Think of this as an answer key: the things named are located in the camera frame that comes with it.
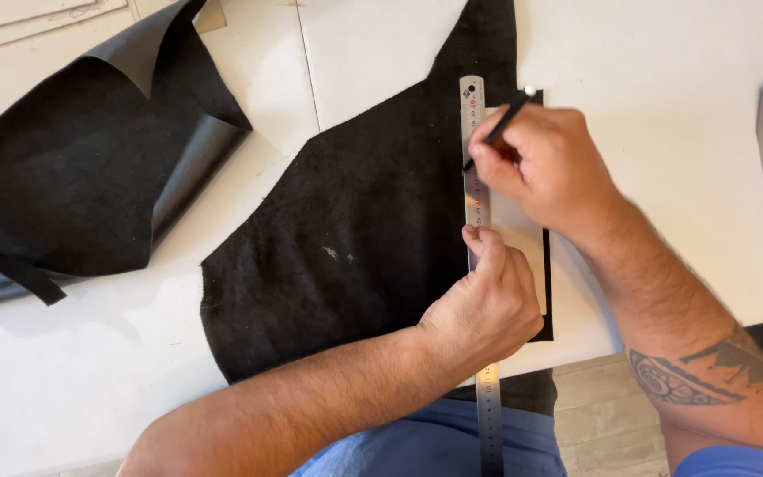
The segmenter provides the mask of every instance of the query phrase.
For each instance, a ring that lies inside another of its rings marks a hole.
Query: tattoo
[[[629,365],[647,394],[672,404],[730,404],[763,390],[763,354],[739,326],[725,340],[675,363],[630,350]]]

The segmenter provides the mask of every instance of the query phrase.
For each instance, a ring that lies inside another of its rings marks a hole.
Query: metal ruler
[[[461,86],[461,138],[464,162],[470,159],[468,146],[476,126],[485,118],[484,80],[481,76],[465,76]],[[479,180],[478,170],[471,167],[464,173],[464,208],[467,223],[474,227],[490,227],[490,189]],[[470,254],[470,270],[476,269],[478,257]],[[503,477],[502,400],[499,398],[499,363],[476,374],[476,401],[479,419],[479,444],[482,456],[482,477]]]

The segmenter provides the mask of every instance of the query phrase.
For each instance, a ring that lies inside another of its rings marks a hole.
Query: blue shirt
[[[502,408],[508,477],[567,477],[555,420]],[[476,404],[440,399],[408,417],[321,450],[291,477],[474,477],[479,467]],[[709,447],[687,457],[673,477],[763,477],[763,450]]]

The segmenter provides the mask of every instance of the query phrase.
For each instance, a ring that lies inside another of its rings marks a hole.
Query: black pen
[[[485,139],[485,144],[493,144],[502,132],[505,131],[505,128],[508,127],[508,124],[511,124],[511,120],[514,119],[514,116],[517,115],[517,113],[523,109],[523,106],[531,101],[536,94],[537,89],[534,86],[525,85],[525,88],[523,88],[523,90],[514,97],[514,100],[511,101],[511,105],[508,107],[508,110],[505,111],[505,114],[502,115],[502,119],[500,119],[493,127],[493,131],[491,131],[487,136],[487,139]],[[467,164],[464,165],[464,172],[472,169],[475,165],[476,162],[473,159],[468,160]]]

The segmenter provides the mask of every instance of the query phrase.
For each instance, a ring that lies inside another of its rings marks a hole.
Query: white work surface
[[[623,192],[743,324],[763,322],[763,2],[516,3],[520,82],[583,110]],[[122,457],[154,418],[226,385],[199,321],[199,262],[320,127],[421,81],[464,0],[291,4],[223,0],[228,27],[203,35],[255,132],[152,265],[69,287],[54,307],[0,306],[0,477]],[[131,23],[120,10],[0,48],[0,113]],[[525,221],[509,208],[498,215],[503,232],[531,234],[512,230]],[[555,342],[528,344],[503,375],[620,350],[578,253],[552,245]]]

